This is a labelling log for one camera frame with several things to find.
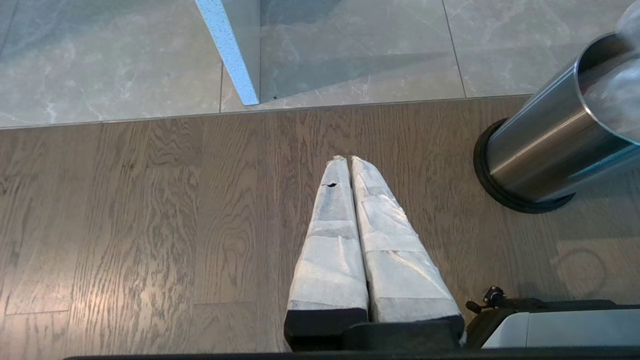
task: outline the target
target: gray marble tile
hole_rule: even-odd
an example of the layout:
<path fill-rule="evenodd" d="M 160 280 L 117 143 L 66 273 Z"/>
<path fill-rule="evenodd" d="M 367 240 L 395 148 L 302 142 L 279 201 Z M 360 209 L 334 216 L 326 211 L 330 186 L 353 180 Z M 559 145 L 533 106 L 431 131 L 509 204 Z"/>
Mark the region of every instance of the gray marble tile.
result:
<path fill-rule="evenodd" d="M 243 104 L 260 103 L 260 0 L 195 0 Z"/>
<path fill-rule="evenodd" d="M 222 111 L 464 97 L 441 0 L 262 0 L 260 46 L 262 104 Z"/>
<path fill-rule="evenodd" d="M 537 91 L 633 0 L 444 0 L 468 97 Z"/>
<path fill-rule="evenodd" d="M 192 0 L 20 0 L 0 127 L 217 113 L 221 69 Z"/>
<path fill-rule="evenodd" d="M 18 0 L 0 0 L 0 53 Z"/>

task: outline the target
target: black base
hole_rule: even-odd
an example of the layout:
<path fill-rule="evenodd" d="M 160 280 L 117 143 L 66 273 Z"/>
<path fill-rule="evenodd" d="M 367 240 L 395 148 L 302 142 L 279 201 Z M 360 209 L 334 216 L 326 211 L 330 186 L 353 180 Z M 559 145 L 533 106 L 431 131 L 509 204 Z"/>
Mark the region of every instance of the black base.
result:
<path fill-rule="evenodd" d="M 433 353 L 460 348 L 465 330 L 461 315 L 403 323 L 361 323 L 342 333 L 341 350 Z"/>
<path fill-rule="evenodd" d="M 287 310 L 284 338 L 291 350 L 340 350 L 342 333 L 351 326 L 367 323 L 367 310 Z"/>
<path fill-rule="evenodd" d="M 493 179 L 493 177 L 489 173 L 489 166 L 486 162 L 486 146 L 489 142 L 489 139 L 491 138 L 491 135 L 496 130 L 498 130 L 498 127 L 500 127 L 505 121 L 507 121 L 507 119 L 498 120 L 494 122 L 490 127 L 487 127 L 476 142 L 476 147 L 474 148 L 474 169 L 476 170 L 476 175 L 478 177 L 478 180 L 480 180 L 480 184 L 482 185 L 482 187 L 497 202 L 505 205 L 509 209 L 519 211 L 521 213 L 546 213 L 560 208 L 562 205 L 565 205 L 567 202 L 569 202 L 569 200 L 571 200 L 575 195 L 574 193 L 563 196 L 559 199 L 542 202 L 531 202 L 528 200 L 524 200 L 517 196 L 511 195 L 505 189 L 501 188 L 496 180 Z"/>

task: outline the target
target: black rubber base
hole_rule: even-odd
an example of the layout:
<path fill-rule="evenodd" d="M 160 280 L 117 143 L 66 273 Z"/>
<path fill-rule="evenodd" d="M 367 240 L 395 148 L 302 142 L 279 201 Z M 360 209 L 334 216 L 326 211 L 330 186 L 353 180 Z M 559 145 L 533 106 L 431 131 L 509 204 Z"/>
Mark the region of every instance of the black rubber base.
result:
<path fill-rule="evenodd" d="M 494 122 L 490 127 L 487 127 L 476 142 L 476 147 L 474 148 L 474 169 L 476 170 L 476 175 L 478 177 L 478 180 L 480 180 L 480 184 L 482 185 L 482 187 L 497 202 L 505 205 L 509 209 L 519 211 L 521 213 L 546 213 L 560 208 L 562 205 L 565 205 L 567 202 L 569 202 L 569 200 L 571 200 L 575 195 L 574 193 L 563 196 L 559 199 L 543 202 L 531 202 L 528 200 L 524 200 L 511 195 L 506 190 L 502 189 L 500 185 L 491 177 L 491 174 L 489 173 L 489 166 L 486 162 L 486 146 L 489 142 L 489 139 L 491 138 L 491 135 L 496 130 L 498 130 L 498 127 L 500 127 L 505 121 L 507 121 L 507 119 L 498 120 Z"/>
<path fill-rule="evenodd" d="M 367 323 L 367 310 L 287 310 L 284 338 L 294 352 L 340 350 L 342 333 L 351 326 Z"/>

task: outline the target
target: wood grain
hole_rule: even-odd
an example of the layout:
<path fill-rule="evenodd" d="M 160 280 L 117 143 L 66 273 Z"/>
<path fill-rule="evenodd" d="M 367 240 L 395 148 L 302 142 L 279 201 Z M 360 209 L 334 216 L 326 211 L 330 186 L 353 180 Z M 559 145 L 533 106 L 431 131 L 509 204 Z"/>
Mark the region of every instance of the wood grain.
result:
<path fill-rule="evenodd" d="M 1 326 L 0 359 L 62 359 L 67 320 L 67 311 L 7 316 Z"/>
<path fill-rule="evenodd" d="M 136 315 L 143 331 L 137 352 L 176 351 L 189 340 L 199 175 L 192 166 L 153 168 L 145 174 L 141 308 Z"/>
<path fill-rule="evenodd" d="M 149 128 L 147 167 L 200 166 L 202 119 L 157 120 Z"/>
<path fill-rule="evenodd" d="M 195 304 L 256 299 L 259 125 L 241 117 L 206 123 Z"/>
<path fill-rule="evenodd" d="M 104 125 L 97 141 L 87 232 L 76 265 L 67 353 L 140 351 L 145 327 L 140 242 L 148 123 Z"/>
<path fill-rule="evenodd" d="M 287 350 L 289 285 L 336 154 L 380 169 L 461 308 L 492 284 L 640 302 L 640 170 L 543 215 L 479 185 L 477 137 L 524 101 L 0 131 L 0 357 Z"/>
<path fill-rule="evenodd" d="M 0 174 L 27 176 L 42 171 L 51 151 L 48 129 L 0 131 Z"/>
<path fill-rule="evenodd" d="M 256 351 L 255 303 L 195 305 L 189 352 Z"/>
<path fill-rule="evenodd" d="M 18 265 L 20 248 L 29 229 L 23 224 L 31 213 L 34 191 L 30 177 L 0 178 L 0 325 Z"/>
<path fill-rule="evenodd" d="M 98 130 L 82 126 L 73 138 L 62 128 L 49 131 L 51 151 L 40 173 L 30 177 L 32 198 L 22 203 L 26 235 L 7 314 L 69 310 Z"/>

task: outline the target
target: tile grout line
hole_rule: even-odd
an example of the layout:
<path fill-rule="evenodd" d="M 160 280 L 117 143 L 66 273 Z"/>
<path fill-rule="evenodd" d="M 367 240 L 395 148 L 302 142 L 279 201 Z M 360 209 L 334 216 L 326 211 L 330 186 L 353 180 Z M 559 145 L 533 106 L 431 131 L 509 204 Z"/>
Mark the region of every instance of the tile grout line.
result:
<path fill-rule="evenodd" d="M 18 0 L 15 0 L 15 5 L 13 6 L 13 11 L 11 12 L 11 17 L 9 18 L 9 23 L 6 26 L 6 33 L 4 37 L 0 39 L 0 56 L 2 55 L 2 50 L 4 49 L 4 44 L 6 43 L 6 39 L 9 38 L 9 32 L 11 30 L 11 25 L 13 24 L 13 19 L 15 18 L 15 14 L 18 12 Z"/>
<path fill-rule="evenodd" d="M 222 63 L 222 66 L 220 67 L 220 98 L 218 99 L 218 113 L 222 114 L 222 84 L 224 82 L 224 76 L 225 76 L 225 62 L 222 61 L 221 56 L 220 56 L 220 62 Z"/>
<path fill-rule="evenodd" d="M 260 56 L 260 62 L 258 63 L 258 105 L 262 103 L 262 0 L 260 0 L 260 19 L 258 20 L 258 30 L 260 36 L 260 42 L 258 43 L 258 54 Z"/>
<path fill-rule="evenodd" d="M 460 69 L 460 62 L 458 61 L 458 54 L 456 53 L 456 44 L 453 43 L 453 33 L 451 32 L 451 25 L 449 24 L 449 16 L 447 15 L 447 7 L 442 0 L 442 10 L 444 10 L 444 19 L 447 21 L 447 29 L 449 30 L 449 38 L 451 39 L 451 47 L 453 48 L 453 56 L 456 58 L 456 66 L 458 67 L 458 75 L 460 75 L 460 85 L 462 85 L 462 92 L 467 97 L 467 91 L 465 90 L 465 82 L 462 80 L 462 70 Z"/>

